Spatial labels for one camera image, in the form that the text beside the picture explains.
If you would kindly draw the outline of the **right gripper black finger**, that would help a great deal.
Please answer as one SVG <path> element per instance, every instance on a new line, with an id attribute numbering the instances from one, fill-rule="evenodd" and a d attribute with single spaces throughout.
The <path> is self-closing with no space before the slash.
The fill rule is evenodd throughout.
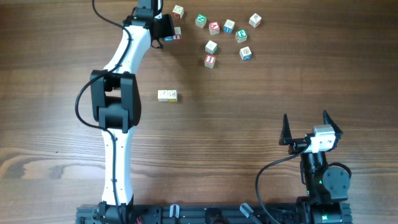
<path id="1" fill-rule="evenodd" d="M 343 135 L 342 130 L 338 127 L 338 125 L 330 118 L 330 115 L 326 110 L 323 111 L 323 122 L 324 124 L 329 124 L 332 126 L 336 137 L 341 137 Z"/>
<path id="2" fill-rule="evenodd" d="M 289 119 L 288 119 L 287 114 L 284 114 L 284 117 L 283 117 L 282 131 L 281 131 L 280 139 L 281 140 L 291 140 L 292 139 L 292 135 L 290 132 Z"/>

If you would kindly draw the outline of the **blue side paired block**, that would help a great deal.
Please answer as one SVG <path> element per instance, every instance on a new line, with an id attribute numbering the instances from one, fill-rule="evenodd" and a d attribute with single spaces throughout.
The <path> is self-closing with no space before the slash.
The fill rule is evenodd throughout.
<path id="1" fill-rule="evenodd" d="M 166 42 L 170 42 L 170 41 L 173 41 L 173 37 L 172 37 L 172 36 L 165 37 L 164 40 L 165 40 Z"/>

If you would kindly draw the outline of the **plain cream wooden block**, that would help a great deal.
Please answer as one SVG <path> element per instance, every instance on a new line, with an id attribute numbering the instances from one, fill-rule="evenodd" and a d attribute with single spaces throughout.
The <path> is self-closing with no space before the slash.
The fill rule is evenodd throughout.
<path id="1" fill-rule="evenodd" d="M 168 101 L 168 90 L 159 90 L 157 98 L 160 102 Z"/>

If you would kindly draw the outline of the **yellow letter wooden block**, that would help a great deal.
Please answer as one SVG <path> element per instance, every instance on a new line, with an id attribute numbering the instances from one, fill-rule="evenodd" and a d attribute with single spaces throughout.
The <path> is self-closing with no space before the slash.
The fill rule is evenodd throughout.
<path id="1" fill-rule="evenodd" d="M 167 101 L 168 102 L 177 102 L 178 101 L 177 90 L 168 90 L 167 91 Z"/>

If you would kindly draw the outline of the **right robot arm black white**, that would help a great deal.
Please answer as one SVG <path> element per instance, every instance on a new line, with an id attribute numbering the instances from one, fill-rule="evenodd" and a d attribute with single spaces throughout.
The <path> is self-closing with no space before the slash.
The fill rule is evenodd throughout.
<path id="1" fill-rule="evenodd" d="M 287 115 L 283 117 L 279 139 L 288 146 L 288 153 L 300 156 L 300 175 L 307 196 L 296 201 L 300 223 L 352 223 L 350 205 L 346 203 L 352 172 L 339 162 L 327 162 L 326 153 L 337 147 L 342 130 L 323 112 L 323 124 L 314 126 L 313 132 L 294 139 Z"/>

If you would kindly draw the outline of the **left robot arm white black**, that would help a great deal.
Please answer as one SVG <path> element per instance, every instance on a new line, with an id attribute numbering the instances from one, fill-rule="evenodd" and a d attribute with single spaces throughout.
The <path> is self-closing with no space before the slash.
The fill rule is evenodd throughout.
<path id="1" fill-rule="evenodd" d="M 134 223 L 134 193 L 130 178 L 131 143 L 141 118 L 136 72 L 153 40 L 174 35 L 169 14 L 128 16 L 123 36 L 111 61 L 90 75 L 94 120 L 105 146 L 105 184 L 92 223 Z"/>

